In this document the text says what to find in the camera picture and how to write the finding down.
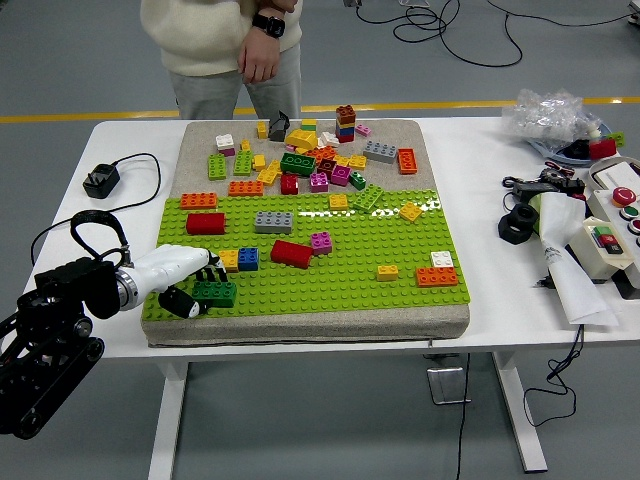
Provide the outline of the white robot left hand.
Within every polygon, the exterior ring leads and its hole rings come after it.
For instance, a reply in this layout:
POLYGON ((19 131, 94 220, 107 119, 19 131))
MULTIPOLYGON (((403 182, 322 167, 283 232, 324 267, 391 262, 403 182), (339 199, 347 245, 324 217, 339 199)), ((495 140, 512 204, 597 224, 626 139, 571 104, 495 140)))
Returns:
POLYGON ((193 318, 204 313, 202 302, 175 287, 190 275, 202 281, 219 277, 227 281, 221 258, 206 248, 165 244, 139 258, 133 267, 120 267, 117 272, 120 309, 131 310, 143 303, 151 292, 158 293, 162 308, 180 318, 193 318))

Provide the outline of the person's right hand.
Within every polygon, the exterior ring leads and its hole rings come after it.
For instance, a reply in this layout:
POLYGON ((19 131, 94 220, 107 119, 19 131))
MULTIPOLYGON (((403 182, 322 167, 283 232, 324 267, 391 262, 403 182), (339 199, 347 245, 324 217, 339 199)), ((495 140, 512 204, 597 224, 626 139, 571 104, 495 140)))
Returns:
POLYGON ((285 14, 293 13, 297 5, 297 0, 258 0, 258 11, 265 16, 283 17, 285 14))

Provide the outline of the person's left hand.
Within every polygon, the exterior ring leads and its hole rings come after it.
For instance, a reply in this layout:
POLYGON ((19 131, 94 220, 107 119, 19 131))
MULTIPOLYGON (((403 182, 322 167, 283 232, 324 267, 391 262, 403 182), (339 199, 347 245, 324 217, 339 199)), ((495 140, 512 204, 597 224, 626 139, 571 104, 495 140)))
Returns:
POLYGON ((274 78, 280 63, 279 40, 260 29, 251 28, 238 56, 238 72, 245 84, 257 84, 274 78))

